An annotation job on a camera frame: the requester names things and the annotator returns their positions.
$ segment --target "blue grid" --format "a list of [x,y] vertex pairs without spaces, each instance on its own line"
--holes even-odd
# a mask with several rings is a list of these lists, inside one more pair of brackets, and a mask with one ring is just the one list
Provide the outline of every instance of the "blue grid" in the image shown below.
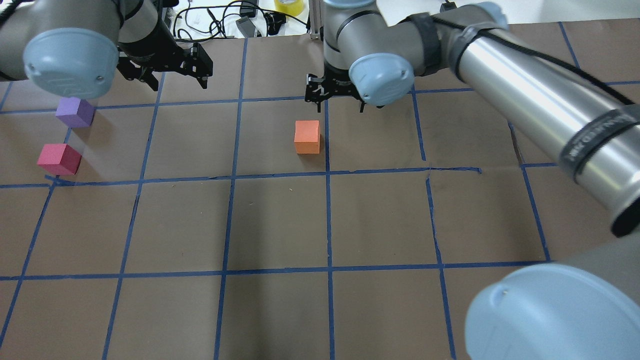
[[[566,44],[572,54],[573,60],[576,65],[578,65],[577,58],[573,52],[571,44],[569,43],[569,39],[566,36],[566,32],[564,30],[564,26],[561,22],[558,23]],[[330,359],[335,359],[335,333],[334,333],[334,319],[333,319],[333,273],[334,272],[350,272],[350,271],[393,271],[393,270],[438,270],[440,274],[440,287],[442,292],[442,301],[443,301],[443,310],[445,315],[445,324],[446,331],[449,339],[449,350],[451,353],[451,357],[456,359],[456,349],[453,338],[453,329],[451,325],[451,314],[449,311],[449,299],[447,296],[447,288],[444,277],[444,270],[449,268],[484,268],[484,267],[507,267],[507,266],[528,266],[535,265],[539,263],[544,263],[551,260],[551,256],[549,254],[546,239],[544,237],[544,232],[542,229],[542,224],[540,221],[540,216],[538,214],[538,210],[535,203],[535,198],[533,191],[531,190],[531,184],[529,183],[529,178],[527,175],[527,169],[532,167],[555,167],[557,166],[555,163],[526,163],[522,162],[520,164],[520,169],[522,171],[523,179],[525,181],[525,185],[527,188],[527,193],[531,202],[532,211],[535,217],[536,225],[538,228],[538,232],[540,235],[541,245],[543,247],[545,253],[545,261],[503,261],[503,262],[485,262],[485,263],[444,263],[442,261],[442,255],[440,253],[440,249],[438,246],[437,240],[437,231],[435,224],[435,204],[433,201],[433,195],[431,192],[431,181],[430,179],[426,179],[426,193],[428,198],[428,206],[429,206],[429,215],[431,221],[431,228],[433,230],[433,241],[436,251],[436,263],[433,264],[405,264],[405,265],[369,265],[369,266],[333,266],[332,260],[332,214],[331,214],[331,176],[332,175],[344,175],[344,174],[381,174],[381,173],[401,173],[401,172],[425,172],[430,170],[436,171],[471,171],[482,173],[480,168],[476,167],[452,167],[452,168],[437,168],[437,167],[416,167],[416,168],[388,168],[388,169],[376,169],[376,170],[355,170],[355,171],[347,171],[340,170],[335,171],[331,170],[330,165],[330,132],[329,132],[329,107],[328,102],[324,104],[324,126],[325,126],[325,138],[324,138],[324,146],[325,146],[325,156],[326,156],[326,168],[324,172],[299,172],[299,173],[282,173],[282,174],[263,174],[263,175],[245,175],[238,176],[236,174],[237,169],[237,155],[239,148],[239,131],[241,126],[241,112],[242,112],[242,104],[243,102],[256,102],[256,101],[281,101],[281,100],[301,100],[303,97],[267,97],[267,98],[256,98],[256,99],[243,99],[243,89],[244,89],[244,70],[246,67],[246,50],[248,46],[248,41],[244,41],[243,48],[243,62],[242,62],[242,70],[241,70],[241,82],[238,99],[229,99],[229,100],[215,100],[215,101],[191,101],[191,102],[166,102],[160,103],[162,88],[164,84],[164,75],[160,82],[159,91],[157,94],[156,102],[154,104],[136,104],[136,105],[116,105],[116,106],[98,106],[97,109],[122,109],[122,108],[140,108],[140,107],[154,107],[154,114],[152,118],[152,123],[149,130],[149,136],[147,140],[147,147],[145,149],[145,155],[143,159],[143,164],[140,172],[140,178],[138,180],[132,181],[103,181],[103,182],[89,182],[89,183],[80,183],[73,181],[66,181],[59,179],[58,177],[49,177],[46,179],[50,181],[50,183],[37,183],[37,184],[4,184],[0,185],[0,188],[48,188],[49,193],[44,202],[40,217],[38,218],[37,225],[35,227],[33,237],[31,239],[31,243],[29,244],[29,250],[27,256],[25,258],[22,271],[18,276],[0,276],[0,281],[17,281],[17,285],[15,287],[15,291],[12,297],[12,301],[10,304],[9,311],[6,315],[6,319],[3,324],[2,333],[0,334],[0,347],[3,344],[4,337],[6,334],[6,330],[10,323],[13,309],[15,307],[15,303],[19,296],[20,287],[24,281],[31,280],[59,280],[59,279],[118,279],[118,284],[116,287],[116,292],[113,301],[113,307],[111,311],[111,316],[109,319],[109,326],[107,330],[107,335],[104,344],[104,350],[102,354],[103,360],[108,356],[109,350],[109,342],[111,339],[111,333],[113,331],[113,324],[115,321],[115,316],[118,307],[118,300],[120,296],[120,290],[122,288],[123,279],[130,278],[154,278],[154,277],[193,277],[193,276],[220,276],[221,284],[220,284],[220,299],[218,304],[218,322],[216,324],[216,338],[215,338],[215,346],[214,346],[214,358],[218,359],[220,356],[220,339],[222,332],[222,319],[223,319],[223,309],[224,309],[224,298],[225,298],[225,285],[227,276],[233,275],[251,275],[251,274],[293,274],[293,273],[327,273],[328,276],[328,309],[329,309],[329,347],[330,347]],[[618,81],[608,83],[608,85],[632,85],[632,84],[640,84],[640,81]],[[4,103],[7,100],[9,95],[9,91],[11,89],[12,83],[9,84],[2,101],[0,102],[0,110],[3,108]],[[415,122],[417,127],[417,136],[418,143],[420,147],[420,155],[422,159],[426,161],[426,154],[424,152],[424,142],[422,139],[422,128],[420,126],[420,115],[417,107],[417,97],[416,94],[433,94],[433,93],[441,93],[441,92],[468,92],[473,91],[471,88],[448,88],[448,89],[433,89],[433,90],[416,90],[412,88],[410,95],[412,96],[413,101],[413,109],[415,114]],[[179,106],[179,105],[190,105],[190,104],[218,104],[218,103],[237,103],[237,120],[236,120],[236,140],[234,144],[234,159],[233,159],[233,167],[232,167],[232,175],[231,176],[218,176],[218,177],[181,177],[181,178],[166,178],[166,179],[145,179],[145,169],[147,164],[148,153],[150,149],[150,144],[153,137],[154,126],[156,123],[156,117],[159,107],[161,106]],[[17,114],[17,113],[43,113],[43,112],[54,112],[55,109],[44,109],[44,110],[17,110],[17,111],[0,111],[0,114]],[[67,131],[64,142],[66,143],[71,134],[70,129]],[[258,179],[258,178],[272,178],[272,177],[295,177],[295,176],[325,176],[326,178],[326,214],[327,214],[327,266],[321,267],[303,267],[303,268],[268,268],[268,269],[253,269],[253,270],[228,270],[228,251],[229,251],[229,242],[230,242],[230,232],[231,232],[231,219],[233,213],[233,203],[234,203],[234,192],[235,192],[235,182],[236,179]],[[225,234],[225,248],[223,254],[223,269],[220,271],[195,271],[195,272],[157,272],[157,273],[125,273],[125,266],[127,262],[127,254],[129,250],[129,244],[131,242],[131,234],[134,227],[134,222],[136,218],[136,212],[138,209],[138,201],[141,195],[142,187],[145,183],[163,183],[163,182],[174,182],[174,181],[215,181],[215,180],[230,180],[230,196],[229,196],[229,204],[228,204],[228,214],[227,214],[227,230]],[[127,239],[125,243],[125,249],[123,253],[122,263],[120,266],[120,271],[117,274],[61,274],[61,275],[26,275],[26,270],[29,265],[29,260],[31,258],[31,253],[35,246],[38,233],[40,230],[40,226],[42,224],[42,219],[47,211],[47,207],[51,200],[51,196],[56,187],[61,186],[113,186],[113,185],[121,185],[121,184],[137,184],[138,191],[136,193],[136,200],[134,201],[134,206],[131,214],[131,221],[129,224],[129,230],[127,232]]]

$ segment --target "red cube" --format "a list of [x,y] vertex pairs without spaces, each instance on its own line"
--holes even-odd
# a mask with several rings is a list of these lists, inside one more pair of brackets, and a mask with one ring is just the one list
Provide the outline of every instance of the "red cube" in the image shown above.
[[38,158],[38,166],[53,175],[75,175],[82,155],[65,143],[45,144]]

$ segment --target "purple cube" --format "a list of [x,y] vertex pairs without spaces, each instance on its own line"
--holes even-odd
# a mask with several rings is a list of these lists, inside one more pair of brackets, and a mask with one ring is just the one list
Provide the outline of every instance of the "purple cube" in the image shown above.
[[95,108],[87,100],[63,97],[58,104],[56,117],[68,127],[88,127],[93,122]]

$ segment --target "orange cube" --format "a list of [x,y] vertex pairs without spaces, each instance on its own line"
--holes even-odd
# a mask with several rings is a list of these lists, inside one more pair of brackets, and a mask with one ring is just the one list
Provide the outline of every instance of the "orange cube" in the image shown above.
[[320,121],[297,120],[296,136],[293,140],[298,154],[320,153]]

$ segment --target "yellow object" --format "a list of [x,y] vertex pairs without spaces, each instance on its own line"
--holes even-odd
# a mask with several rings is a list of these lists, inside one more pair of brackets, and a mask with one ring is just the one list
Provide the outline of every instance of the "yellow object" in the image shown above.
[[291,16],[298,16],[305,8],[302,0],[273,0],[276,4],[276,11],[288,13]]

